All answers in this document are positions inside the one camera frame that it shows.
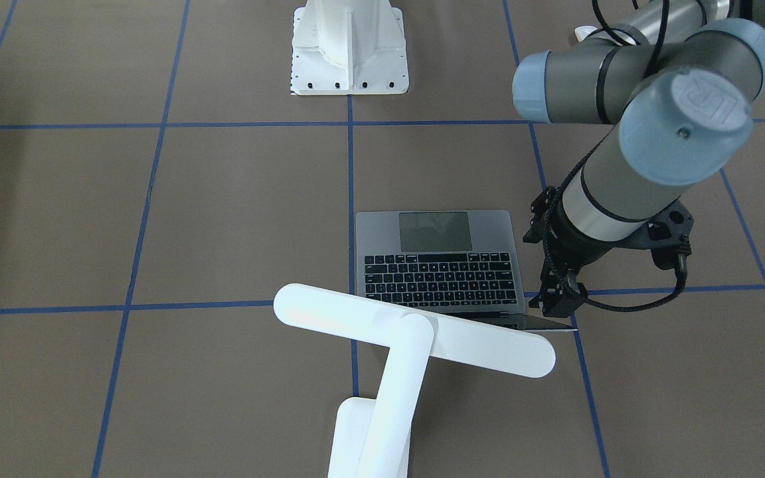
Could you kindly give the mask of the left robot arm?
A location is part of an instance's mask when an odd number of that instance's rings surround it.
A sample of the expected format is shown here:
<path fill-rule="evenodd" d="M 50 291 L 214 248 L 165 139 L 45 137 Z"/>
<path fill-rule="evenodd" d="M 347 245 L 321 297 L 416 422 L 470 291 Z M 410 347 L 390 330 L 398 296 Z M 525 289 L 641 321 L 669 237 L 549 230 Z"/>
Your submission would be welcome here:
<path fill-rule="evenodd" d="M 512 82 L 520 116 L 610 125 L 558 187 L 531 204 L 526 243 L 541 243 L 545 317 L 580 306 L 628 313 L 683 293 L 693 220 L 684 191 L 719 172 L 752 133 L 765 91 L 765 1 L 652 1 L 576 46 L 523 58 Z M 577 276 L 614 248 L 650 251 L 676 276 L 662 299 L 632 308 L 590 299 Z"/>

